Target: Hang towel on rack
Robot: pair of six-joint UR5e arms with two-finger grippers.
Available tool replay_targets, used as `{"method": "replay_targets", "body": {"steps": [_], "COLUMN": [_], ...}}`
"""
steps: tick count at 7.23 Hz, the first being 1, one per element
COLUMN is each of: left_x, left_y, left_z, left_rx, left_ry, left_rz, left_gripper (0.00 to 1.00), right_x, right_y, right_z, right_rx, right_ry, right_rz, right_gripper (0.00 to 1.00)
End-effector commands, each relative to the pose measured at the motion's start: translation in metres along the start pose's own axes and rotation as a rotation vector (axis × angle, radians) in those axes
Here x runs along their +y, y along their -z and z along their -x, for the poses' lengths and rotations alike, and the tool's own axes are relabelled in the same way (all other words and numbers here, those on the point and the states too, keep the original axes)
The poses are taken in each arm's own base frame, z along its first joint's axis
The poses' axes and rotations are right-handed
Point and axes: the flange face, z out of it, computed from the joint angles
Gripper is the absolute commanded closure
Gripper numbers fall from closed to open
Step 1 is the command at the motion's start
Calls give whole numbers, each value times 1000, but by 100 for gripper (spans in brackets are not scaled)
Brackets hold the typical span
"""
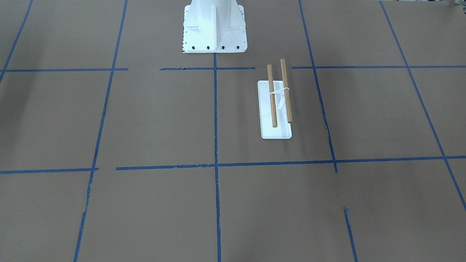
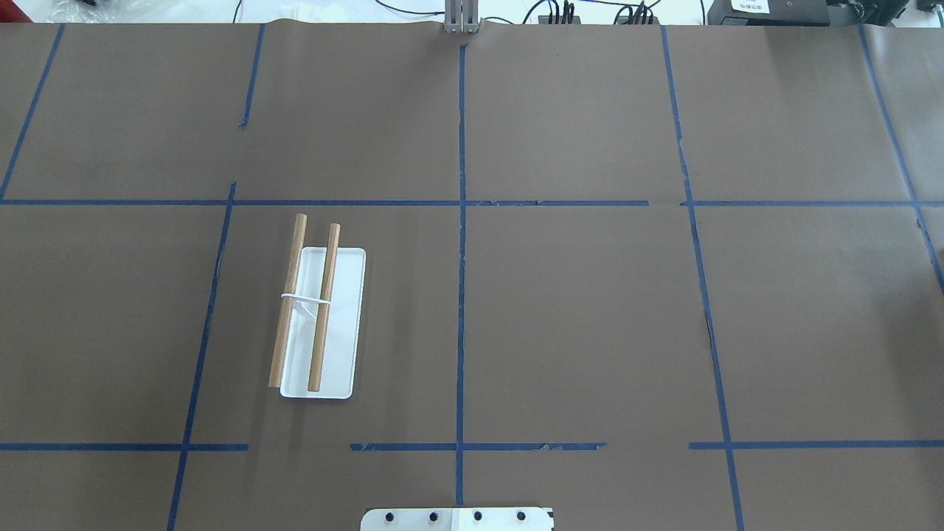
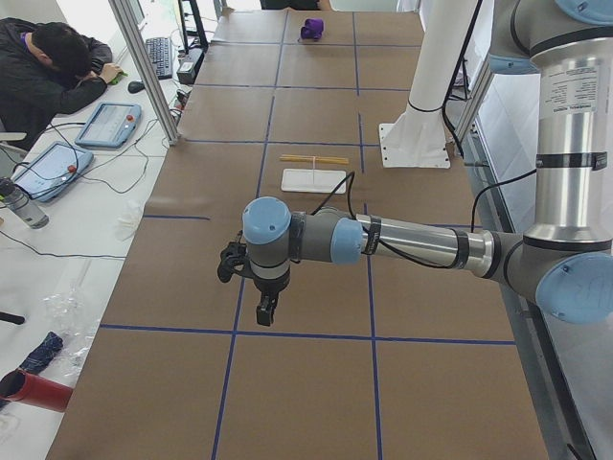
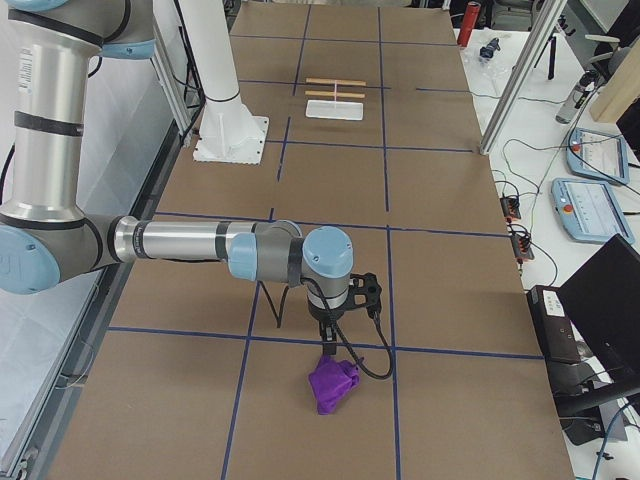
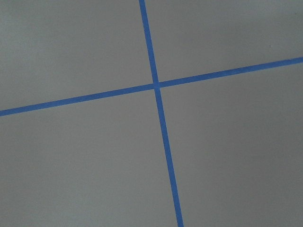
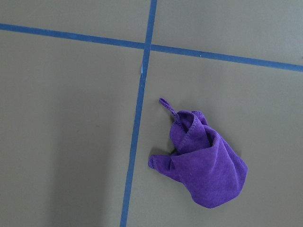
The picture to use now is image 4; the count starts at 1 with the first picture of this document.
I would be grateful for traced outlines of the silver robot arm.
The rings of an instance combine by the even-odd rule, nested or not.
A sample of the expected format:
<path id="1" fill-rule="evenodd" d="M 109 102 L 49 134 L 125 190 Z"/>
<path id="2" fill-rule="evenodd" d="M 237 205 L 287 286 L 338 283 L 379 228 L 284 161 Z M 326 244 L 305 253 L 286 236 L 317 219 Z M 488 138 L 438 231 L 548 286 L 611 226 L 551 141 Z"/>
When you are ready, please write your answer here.
<path id="1" fill-rule="evenodd" d="M 349 236 L 303 233 L 289 221 L 159 222 L 83 212 L 77 203 L 89 63 L 95 56 L 154 55 L 149 1 L 12 1 L 20 40 L 13 188 L 1 207 L 1 287 L 34 294 L 138 259 L 220 261 L 249 281 L 307 288 L 323 351 L 346 337 L 338 321 L 355 306 Z"/>

